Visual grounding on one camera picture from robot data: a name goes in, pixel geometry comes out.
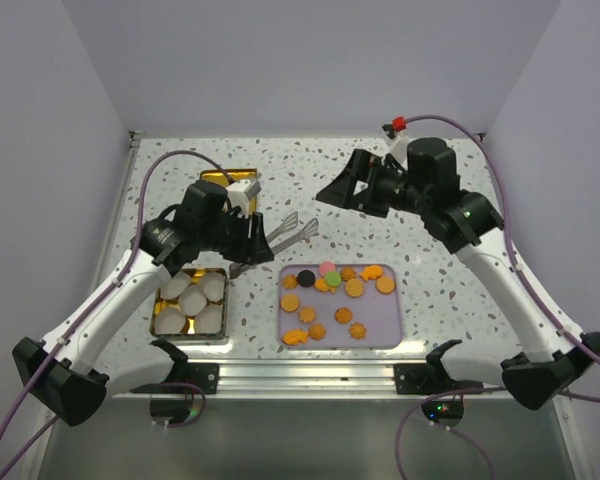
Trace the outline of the small orange fish cookie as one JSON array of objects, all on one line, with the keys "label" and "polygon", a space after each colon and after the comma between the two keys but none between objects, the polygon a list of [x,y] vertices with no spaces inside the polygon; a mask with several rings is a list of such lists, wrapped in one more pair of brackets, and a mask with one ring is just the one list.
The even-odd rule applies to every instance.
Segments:
[{"label": "small orange fish cookie", "polygon": [[323,293],[335,293],[337,290],[336,287],[330,286],[323,277],[320,277],[315,281],[314,288]]}]

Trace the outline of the pink round cookie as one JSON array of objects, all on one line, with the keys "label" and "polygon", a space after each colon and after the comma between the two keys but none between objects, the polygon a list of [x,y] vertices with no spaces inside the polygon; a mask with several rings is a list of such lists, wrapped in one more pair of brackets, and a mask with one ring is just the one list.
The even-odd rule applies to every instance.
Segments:
[{"label": "pink round cookie", "polygon": [[318,270],[321,276],[325,276],[326,274],[335,271],[336,265],[331,261],[325,261],[319,265]]}]

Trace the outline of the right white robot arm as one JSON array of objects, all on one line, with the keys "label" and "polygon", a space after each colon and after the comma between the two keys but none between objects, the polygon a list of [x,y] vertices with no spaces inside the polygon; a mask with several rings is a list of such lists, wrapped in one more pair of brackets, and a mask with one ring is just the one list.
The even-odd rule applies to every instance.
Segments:
[{"label": "right white robot arm", "polygon": [[557,304],[533,274],[519,279],[524,264],[506,245],[502,216],[484,195],[461,187],[456,153],[444,140],[420,138],[399,149],[405,167],[392,153],[354,150],[317,201],[379,218],[391,210],[417,215],[486,288],[520,346],[516,355],[500,359],[446,341],[427,354],[419,391],[493,385],[527,409],[540,409],[590,368],[590,356],[600,355],[600,333],[583,331],[565,315],[559,326],[551,322]]}]

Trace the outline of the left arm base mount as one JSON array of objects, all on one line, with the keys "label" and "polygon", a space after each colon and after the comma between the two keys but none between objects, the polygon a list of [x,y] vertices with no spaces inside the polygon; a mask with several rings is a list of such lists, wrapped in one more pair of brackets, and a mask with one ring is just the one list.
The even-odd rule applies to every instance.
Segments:
[{"label": "left arm base mount", "polygon": [[168,375],[159,385],[186,383],[200,388],[204,394],[216,394],[220,379],[217,363],[191,362],[188,355],[165,339],[156,339],[151,345],[166,353],[172,362]]}]

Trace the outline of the black round cookie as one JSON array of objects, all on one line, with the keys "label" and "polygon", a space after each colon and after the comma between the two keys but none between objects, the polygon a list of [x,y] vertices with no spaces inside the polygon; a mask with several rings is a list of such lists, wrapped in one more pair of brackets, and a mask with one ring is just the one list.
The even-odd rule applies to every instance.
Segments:
[{"label": "black round cookie", "polygon": [[301,270],[296,275],[297,282],[303,288],[313,287],[316,281],[316,276],[313,271],[309,269]]}]

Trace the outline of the gold cookie tin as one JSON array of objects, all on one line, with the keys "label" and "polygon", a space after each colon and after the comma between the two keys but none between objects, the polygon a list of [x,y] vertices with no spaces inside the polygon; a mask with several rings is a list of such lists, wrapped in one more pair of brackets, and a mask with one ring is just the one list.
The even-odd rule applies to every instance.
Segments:
[{"label": "gold cookie tin", "polygon": [[227,338],[228,275],[221,268],[185,268],[154,294],[149,332],[174,341]]}]

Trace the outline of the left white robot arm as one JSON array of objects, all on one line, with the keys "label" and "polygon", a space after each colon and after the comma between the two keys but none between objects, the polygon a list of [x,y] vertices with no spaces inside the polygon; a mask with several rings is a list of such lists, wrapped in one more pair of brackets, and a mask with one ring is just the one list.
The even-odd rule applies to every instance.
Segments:
[{"label": "left white robot arm", "polygon": [[222,187],[198,180],[182,201],[144,223],[112,274],[67,320],[36,341],[25,337],[12,355],[26,392],[69,426],[102,405],[108,376],[94,365],[112,336],[141,303],[202,252],[239,264],[274,258],[262,214],[250,203],[255,179]]}]

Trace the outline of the green round cookie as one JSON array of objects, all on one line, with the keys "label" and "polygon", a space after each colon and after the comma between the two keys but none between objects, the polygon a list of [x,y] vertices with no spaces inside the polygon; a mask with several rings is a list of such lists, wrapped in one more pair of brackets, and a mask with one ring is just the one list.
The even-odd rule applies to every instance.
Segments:
[{"label": "green round cookie", "polygon": [[342,278],[338,271],[333,270],[324,275],[324,281],[330,288],[336,288],[341,284]]}]

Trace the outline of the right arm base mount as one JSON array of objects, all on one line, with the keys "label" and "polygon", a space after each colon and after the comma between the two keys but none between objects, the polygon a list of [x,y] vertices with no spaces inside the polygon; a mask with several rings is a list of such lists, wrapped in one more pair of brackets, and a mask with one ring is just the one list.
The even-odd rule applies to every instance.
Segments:
[{"label": "right arm base mount", "polygon": [[393,365],[393,379],[398,395],[434,395],[443,392],[482,388],[481,382],[454,380],[442,365],[444,354],[461,344],[461,340],[449,340],[431,352],[423,363],[396,363]]}]

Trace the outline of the metal tongs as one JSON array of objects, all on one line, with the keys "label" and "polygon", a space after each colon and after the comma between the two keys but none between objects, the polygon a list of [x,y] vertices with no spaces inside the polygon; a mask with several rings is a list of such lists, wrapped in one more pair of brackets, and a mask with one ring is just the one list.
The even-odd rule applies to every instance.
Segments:
[{"label": "metal tongs", "polygon": [[298,212],[288,215],[282,223],[270,232],[266,240],[274,255],[278,255],[289,247],[299,242],[309,242],[312,237],[318,235],[319,222],[312,218],[299,227]]}]

